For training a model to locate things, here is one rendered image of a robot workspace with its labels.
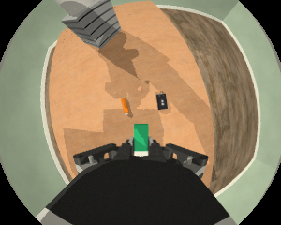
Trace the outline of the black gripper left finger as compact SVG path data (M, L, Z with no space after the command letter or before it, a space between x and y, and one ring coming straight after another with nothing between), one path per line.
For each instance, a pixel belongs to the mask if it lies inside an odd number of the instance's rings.
M84 169L100 162L130 159L131 155L134 156L134 152L135 140L134 137L130 137L130 140L127 139L121 146L116 146L115 143L109 143L95 149L75 154L73 158L77 171L80 173ZM106 153L109 153L109 157L105 159L104 155Z

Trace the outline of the black nine-volt battery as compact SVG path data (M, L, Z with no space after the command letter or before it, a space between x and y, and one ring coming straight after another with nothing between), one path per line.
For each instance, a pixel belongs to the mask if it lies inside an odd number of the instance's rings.
M164 93L157 94L156 100L157 100L157 107L158 107L159 110L163 110L163 109L168 108L166 94L164 94Z

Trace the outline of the green and white eraser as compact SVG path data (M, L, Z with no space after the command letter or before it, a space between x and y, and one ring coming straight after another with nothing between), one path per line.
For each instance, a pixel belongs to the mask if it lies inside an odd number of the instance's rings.
M134 124L134 156L148 156L148 124Z

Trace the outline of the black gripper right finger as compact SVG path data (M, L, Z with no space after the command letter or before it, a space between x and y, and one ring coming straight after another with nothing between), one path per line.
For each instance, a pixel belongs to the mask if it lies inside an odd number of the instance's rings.
M173 158L173 153L177 155L177 159ZM150 160L161 162L169 160L182 165L191 169L200 179L204 174L208 161L208 156L172 143L165 144L165 147L160 146L152 137L148 137L148 156L150 156Z

